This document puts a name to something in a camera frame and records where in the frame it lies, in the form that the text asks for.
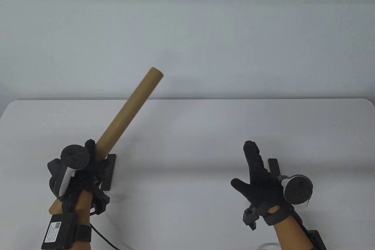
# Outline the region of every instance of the black cable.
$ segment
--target black cable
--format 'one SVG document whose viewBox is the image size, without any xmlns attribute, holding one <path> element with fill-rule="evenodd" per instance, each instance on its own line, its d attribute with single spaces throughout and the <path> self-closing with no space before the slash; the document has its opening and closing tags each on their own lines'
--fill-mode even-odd
<svg viewBox="0 0 375 250">
<path fill-rule="evenodd" d="M 115 245 L 113 245 L 107 238 L 105 238 L 101 233 L 99 233 L 99 231 L 90 223 L 90 226 L 91 226 L 91 228 L 101 237 L 101 238 L 103 238 L 103 240 L 105 241 L 105 242 L 107 242 L 113 249 L 116 249 L 116 250 L 121 250 L 121 249 L 119 249 L 119 248 L 117 248 Z M 130 247 L 129 245 L 127 245 L 126 243 L 123 243 L 125 246 L 126 246 L 126 248 L 128 248 L 128 249 L 130 249 L 130 250 L 135 250 L 134 248 L 132 248 L 132 247 Z M 269 245 L 280 245 L 280 244 L 278 244 L 278 243 L 264 243 L 264 244 L 262 244 L 262 245 L 260 245 L 260 247 L 262 247 L 262 246 L 269 246 Z"/>
<path fill-rule="evenodd" d="M 90 226 L 91 228 L 101 237 L 103 238 L 103 240 L 105 242 L 107 242 L 113 249 L 116 249 L 116 250 L 121 250 L 119 248 L 117 248 L 115 245 L 113 245 L 107 238 L 105 238 L 101 233 L 99 233 L 99 231 L 90 223 Z M 130 250 L 135 250 L 134 248 L 130 247 L 129 245 L 127 245 L 126 243 L 123 243 L 126 248 L 130 249 Z"/>
</svg>

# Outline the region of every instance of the extended index finger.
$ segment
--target extended index finger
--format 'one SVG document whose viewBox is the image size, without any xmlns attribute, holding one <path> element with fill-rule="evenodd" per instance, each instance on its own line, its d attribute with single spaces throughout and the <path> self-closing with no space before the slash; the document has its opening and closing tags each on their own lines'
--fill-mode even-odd
<svg viewBox="0 0 375 250">
<path fill-rule="evenodd" d="M 265 172 L 259 148 L 255 142 L 248 140 L 243 146 L 243 151 L 249 165 L 250 183 L 256 183 L 257 179 Z"/>
</svg>

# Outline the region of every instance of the white table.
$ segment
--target white table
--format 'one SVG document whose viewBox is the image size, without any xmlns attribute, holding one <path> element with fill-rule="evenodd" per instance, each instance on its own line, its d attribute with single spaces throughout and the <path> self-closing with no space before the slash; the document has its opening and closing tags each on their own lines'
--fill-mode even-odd
<svg viewBox="0 0 375 250">
<path fill-rule="evenodd" d="M 0 119 L 2 249 L 40 249 L 54 196 L 47 162 L 98 140 L 122 100 L 15 101 Z M 367 100 L 149 100 L 112 150 L 111 203 L 91 222 L 137 250 L 242 250 L 276 242 L 230 186 L 248 180 L 242 146 L 314 184 L 300 215 L 327 248 L 375 247 L 375 110 Z M 92 249 L 110 249 L 93 233 Z"/>
</svg>

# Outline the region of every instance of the black glove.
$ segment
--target black glove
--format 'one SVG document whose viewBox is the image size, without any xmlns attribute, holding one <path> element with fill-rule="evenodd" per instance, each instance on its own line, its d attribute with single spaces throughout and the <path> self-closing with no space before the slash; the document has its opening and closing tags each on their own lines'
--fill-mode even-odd
<svg viewBox="0 0 375 250">
<path fill-rule="evenodd" d="M 231 185 L 259 210 L 258 215 L 268 215 L 268 210 L 279 205 L 285 211 L 292 212 L 293 206 L 285 201 L 284 191 L 277 177 L 264 168 L 257 145 L 248 140 L 243 147 L 249 165 L 250 184 L 233 179 Z"/>
</svg>

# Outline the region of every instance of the velcro strap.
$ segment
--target velcro strap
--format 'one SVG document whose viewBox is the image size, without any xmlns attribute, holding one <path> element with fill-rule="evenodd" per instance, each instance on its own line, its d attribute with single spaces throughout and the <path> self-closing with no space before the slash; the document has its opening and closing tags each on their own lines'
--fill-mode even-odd
<svg viewBox="0 0 375 250">
<path fill-rule="evenodd" d="M 263 218 L 264 218 L 264 221 L 267 223 L 268 226 L 273 226 L 275 224 L 278 224 L 278 223 L 284 221 L 289 216 L 290 216 L 290 214 L 287 211 L 285 211 L 283 209 L 279 209 L 273 214 L 263 216 Z"/>
<path fill-rule="evenodd" d="M 91 226 L 78 225 L 74 240 L 77 242 L 91 242 Z"/>
</svg>

